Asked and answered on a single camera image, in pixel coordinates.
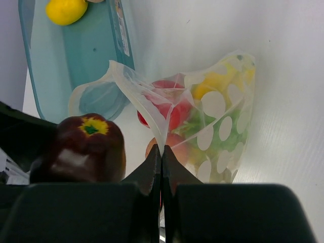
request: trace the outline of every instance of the label on container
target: label on container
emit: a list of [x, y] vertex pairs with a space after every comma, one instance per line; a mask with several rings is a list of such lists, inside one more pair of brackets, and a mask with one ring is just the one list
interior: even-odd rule
[[115, 0], [115, 4], [116, 4], [118, 23], [119, 23], [120, 33], [121, 33], [121, 40], [123, 41], [124, 53], [127, 56], [130, 56], [130, 49], [129, 49], [128, 41], [127, 41], [126, 25], [125, 25], [125, 21], [124, 21], [123, 10], [120, 5], [120, 0]]

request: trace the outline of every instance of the yellow bell pepper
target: yellow bell pepper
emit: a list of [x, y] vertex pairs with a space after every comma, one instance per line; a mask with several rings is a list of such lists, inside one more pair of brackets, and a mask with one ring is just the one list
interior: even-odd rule
[[226, 74], [209, 72], [205, 74], [203, 82], [192, 88], [191, 93], [194, 100], [201, 100], [202, 97], [210, 91], [218, 91], [223, 95], [226, 106], [229, 106], [231, 102], [227, 92], [228, 86], [234, 84], [241, 92], [244, 92], [243, 80], [245, 80], [248, 85], [251, 84], [254, 79], [255, 68], [238, 71], [229, 63], [229, 58], [226, 58], [221, 62], [221, 64], [227, 69]]

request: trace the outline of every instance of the tomato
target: tomato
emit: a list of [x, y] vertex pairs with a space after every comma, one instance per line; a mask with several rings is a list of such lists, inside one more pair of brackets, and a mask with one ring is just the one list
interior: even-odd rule
[[[160, 103], [161, 99], [150, 94], [145, 95], [145, 97], [152, 102], [152, 104], [159, 110], [164, 118], [167, 118], [169, 110], [172, 108], [172, 103], [176, 103], [179, 95], [183, 92], [184, 86], [170, 80], [158, 80], [153, 82], [152, 85], [156, 88], [153, 90], [154, 92], [162, 95], [170, 102]], [[169, 131], [172, 131], [181, 126], [183, 122], [188, 119], [190, 110], [191, 104], [189, 103], [189, 101], [187, 101], [186, 99], [178, 101], [178, 104], [173, 108], [170, 115]], [[139, 112], [137, 112], [137, 117], [141, 124], [149, 128], [147, 122]]]

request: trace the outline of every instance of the white wall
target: white wall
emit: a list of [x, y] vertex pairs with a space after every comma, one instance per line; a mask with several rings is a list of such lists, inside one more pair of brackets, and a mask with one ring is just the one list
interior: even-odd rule
[[18, 0], [0, 7], [0, 100], [22, 110], [27, 62], [20, 28]]

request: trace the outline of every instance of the black object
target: black object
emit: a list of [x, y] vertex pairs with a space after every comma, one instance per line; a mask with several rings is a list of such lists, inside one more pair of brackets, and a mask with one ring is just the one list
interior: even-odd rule
[[[2, 106], [0, 147], [28, 170], [55, 125], [20, 113]], [[36, 135], [26, 138], [31, 128]], [[1, 134], [10, 138], [8, 144]], [[36, 149], [28, 151], [25, 143]], [[117, 184], [0, 185], [0, 243], [159, 242], [160, 192], [167, 242], [315, 242], [286, 187], [204, 185], [169, 146], [162, 158], [153, 146], [143, 164]]]
[[55, 133], [56, 124], [0, 102], [0, 148], [27, 172]]

